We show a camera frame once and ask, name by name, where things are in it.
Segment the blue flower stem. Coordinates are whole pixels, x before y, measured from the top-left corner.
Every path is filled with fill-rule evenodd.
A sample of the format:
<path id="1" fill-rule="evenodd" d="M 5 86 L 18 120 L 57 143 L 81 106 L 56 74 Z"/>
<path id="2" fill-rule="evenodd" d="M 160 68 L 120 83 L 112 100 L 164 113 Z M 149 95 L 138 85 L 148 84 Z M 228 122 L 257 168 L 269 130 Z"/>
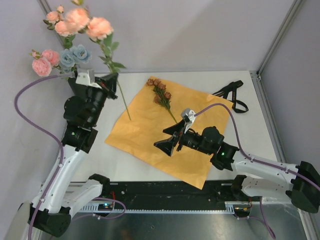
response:
<path id="1" fill-rule="evenodd" d="M 72 46 L 59 54 L 59 67 L 62 73 L 73 72 L 77 65 L 87 64 L 92 59 L 92 53 L 84 45 Z"/>

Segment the light pink carnation stem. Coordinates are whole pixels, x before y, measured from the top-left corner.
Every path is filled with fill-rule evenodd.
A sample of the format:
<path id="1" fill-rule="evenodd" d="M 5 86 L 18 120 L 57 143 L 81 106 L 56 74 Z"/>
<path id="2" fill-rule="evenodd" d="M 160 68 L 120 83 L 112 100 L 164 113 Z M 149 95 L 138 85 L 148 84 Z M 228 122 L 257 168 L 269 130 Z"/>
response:
<path id="1" fill-rule="evenodd" d="M 118 73 L 125 66 L 113 60 L 115 50 L 119 42 L 113 41 L 114 29 L 111 23 L 104 17 L 91 16 L 89 8 L 84 5 L 83 0 L 73 0 L 75 8 L 68 11 L 63 22 L 66 32 L 72 36 L 75 34 L 86 34 L 95 44 L 99 45 L 103 56 L 99 58 L 108 67 L 110 73 Z"/>

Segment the pink rose stem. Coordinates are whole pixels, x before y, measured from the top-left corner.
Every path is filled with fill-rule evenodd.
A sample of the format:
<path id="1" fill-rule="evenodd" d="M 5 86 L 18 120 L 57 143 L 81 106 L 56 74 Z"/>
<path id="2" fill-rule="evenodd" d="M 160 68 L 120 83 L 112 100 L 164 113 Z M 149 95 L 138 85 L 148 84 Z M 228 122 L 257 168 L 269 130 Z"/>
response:
<path id="1" fill-rule="evenodd" d="M 32 69 L 40 77 L 48 77 L 60 62 L 60 54 L 52 49 L 46 49 L 42 53 L 32 49 L 29 55 L 33 57 Z"/>

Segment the peach rose stem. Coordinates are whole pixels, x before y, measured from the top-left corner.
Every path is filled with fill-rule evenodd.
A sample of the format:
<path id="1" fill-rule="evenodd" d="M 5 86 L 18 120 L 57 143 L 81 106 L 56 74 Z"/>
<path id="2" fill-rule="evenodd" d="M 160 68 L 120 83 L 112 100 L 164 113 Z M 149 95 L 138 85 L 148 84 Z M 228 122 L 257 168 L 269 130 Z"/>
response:
<path id="1" fill-rule="evenodd" d="M 46 28 L 48 30 L 55 31 L 60 36 L 63 47 L 70 49 L 73 46 L 73 41 L 77 33 L 68 28 L 64 13 L 64 6 L 59 5 L 56 10 L 46 14 L 43 22 L 47 25 Z"/>

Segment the black ribbon gold lettering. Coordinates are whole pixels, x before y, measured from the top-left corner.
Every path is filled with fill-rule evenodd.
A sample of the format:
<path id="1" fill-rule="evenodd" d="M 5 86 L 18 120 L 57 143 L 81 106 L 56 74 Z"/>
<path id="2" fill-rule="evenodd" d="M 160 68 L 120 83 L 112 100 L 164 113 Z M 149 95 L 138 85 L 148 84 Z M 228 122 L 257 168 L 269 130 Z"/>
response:
<path id="1" fill-rule="evenodd" d="M 230 100 L 232 102 L 232 109 L 237 114 L 244 114 L 249 111 L 249 108 L 243 101 L 237 99 L 237 89 L 243 85 L 244 83 L 242 80 L 232 81 L 220 90 L 214 92 L 212 95 L 227 99 L 229 93 L 232 93 Z"/>

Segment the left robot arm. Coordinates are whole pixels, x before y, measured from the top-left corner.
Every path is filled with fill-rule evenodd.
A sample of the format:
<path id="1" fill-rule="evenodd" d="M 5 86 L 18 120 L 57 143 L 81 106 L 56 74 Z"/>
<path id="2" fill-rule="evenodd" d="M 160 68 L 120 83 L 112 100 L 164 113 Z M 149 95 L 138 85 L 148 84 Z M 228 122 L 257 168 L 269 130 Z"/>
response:
<path id="1" fill-rule="evenodd" d="M 67 193 L 73 175 L 89 154 L 98 131 L 95 129 L 106 99 L 117 99 L 118 73 L 97 77 L 79 72 L 75 85 L 80 94 L 68 98 L 63 117 L 67 122 L 61 150 L 40 193 L 30 204 L 29 226 L 53 237 L 61 237 L 73 216 L 95 198 L 111 196 L 110 179 L 97 173 Z"/>

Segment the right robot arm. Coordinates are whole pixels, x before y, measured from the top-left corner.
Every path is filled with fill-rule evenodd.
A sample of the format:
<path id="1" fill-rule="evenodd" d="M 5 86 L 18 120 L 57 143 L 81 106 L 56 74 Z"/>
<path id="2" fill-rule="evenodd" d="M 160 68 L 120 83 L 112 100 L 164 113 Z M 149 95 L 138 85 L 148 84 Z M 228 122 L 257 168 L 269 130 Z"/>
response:
<path id="1" fill-rule="evenodd" d="M 170 137 L 153 145 L 168 156 L 172 156 L 174 150 L 188 147 L 209 155 L 216 169 L 237 172 L 230 188 L 235 200 L 269 197 L 290 200 L 296 208 L 308 213 L 319 211 L 320 175 L 311 163 L 301 161 L 295 165 L 243 154 L 239 147 L 226 143 L 214 126 L 206 127 L 198 134 L 193 129 L 186 129 L 181 121 L 163 132 Z"/>

